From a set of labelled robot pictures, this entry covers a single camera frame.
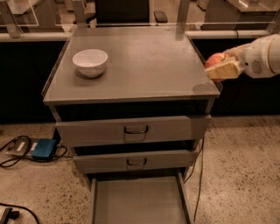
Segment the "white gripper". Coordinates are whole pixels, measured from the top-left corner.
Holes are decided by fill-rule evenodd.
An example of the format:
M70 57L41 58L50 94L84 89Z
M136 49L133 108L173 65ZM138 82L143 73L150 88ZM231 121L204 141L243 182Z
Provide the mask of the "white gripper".
M224 53L230 57L217 56L206 61L205 72L212 80L236 79L242 73L253 79L277 75L276 34L229 48Z

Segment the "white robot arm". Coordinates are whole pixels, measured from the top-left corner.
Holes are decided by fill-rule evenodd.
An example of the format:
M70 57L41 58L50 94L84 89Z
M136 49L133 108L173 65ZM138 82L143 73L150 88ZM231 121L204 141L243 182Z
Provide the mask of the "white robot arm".
M242 73L253 79L272 78L280 74L280 35L215 53L206 61L205 72L213 81L237 79Z

